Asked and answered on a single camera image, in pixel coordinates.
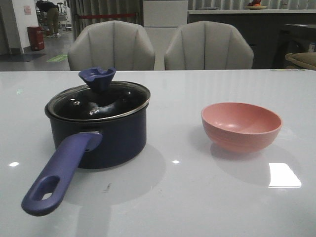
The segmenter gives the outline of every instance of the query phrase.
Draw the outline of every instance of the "plastic bowl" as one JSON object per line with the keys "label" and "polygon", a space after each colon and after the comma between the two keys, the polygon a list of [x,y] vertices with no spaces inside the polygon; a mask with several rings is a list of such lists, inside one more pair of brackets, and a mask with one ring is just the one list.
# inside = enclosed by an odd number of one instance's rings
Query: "plastic bowl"
{"label": "plastic bowl", "polygon": [[251,153],[270,145],[282,119],[260,106],[224,102],[205,107],[202,123],[207,136],[218,146],[237,153]]}

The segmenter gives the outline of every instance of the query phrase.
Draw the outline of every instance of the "gray chair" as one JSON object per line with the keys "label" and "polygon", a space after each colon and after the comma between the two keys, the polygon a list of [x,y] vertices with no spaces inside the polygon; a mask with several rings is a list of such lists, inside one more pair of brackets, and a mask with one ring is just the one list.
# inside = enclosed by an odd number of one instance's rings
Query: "gray chair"
{"label": "gray chair", "polygon": [[153,70],[155,52],[144,27],[108,21],[84,28],[70,47],[68,62],[71,71],[98,66],[103,70]]}
{"label": "gray chair", "polygon": [[199,21],[176,29],[165,53],[166,70],[251,69],[253,51],[232,25]]}

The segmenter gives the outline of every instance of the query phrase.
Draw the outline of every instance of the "red trash bin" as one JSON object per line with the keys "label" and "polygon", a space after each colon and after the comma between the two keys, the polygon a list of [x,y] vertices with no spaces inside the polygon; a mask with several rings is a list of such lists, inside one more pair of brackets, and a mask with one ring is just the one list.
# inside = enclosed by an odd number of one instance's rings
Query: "red trash bin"
{"label": "red trash bin", "polygon": [[28,35],[31,50],[38,51],[44,49],[44,38],[40,26],[28,26]]}

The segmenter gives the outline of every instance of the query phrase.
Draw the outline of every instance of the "glass lid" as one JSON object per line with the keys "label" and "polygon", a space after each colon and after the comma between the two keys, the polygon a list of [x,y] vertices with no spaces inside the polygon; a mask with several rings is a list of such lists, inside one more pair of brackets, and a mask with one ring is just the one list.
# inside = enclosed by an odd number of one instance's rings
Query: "glass lid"
{"label": "glass lid", "polygon": [[54,117],[70,121],[101,121],[133,114],[148,105],[149,90],[137,83],[113,81],[103,91],[95,93],[80,85],[54,96],[47,109]]}

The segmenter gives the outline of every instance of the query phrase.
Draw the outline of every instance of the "navy blue saucepan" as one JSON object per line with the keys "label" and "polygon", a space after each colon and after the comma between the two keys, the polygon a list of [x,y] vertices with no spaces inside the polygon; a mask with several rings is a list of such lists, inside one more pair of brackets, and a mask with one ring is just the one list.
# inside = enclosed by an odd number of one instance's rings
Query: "navy blue saucepan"
{"label": "navy blue saucepan", "polygon": [[77,167],[115,166],[144,148],[150,92],[137,83],[112,81],[115,72],[82,71],[79,76],[86,85],[67,89],[47,103],[56,152],[22,200],[27,213],[43,216],[54,211]]}

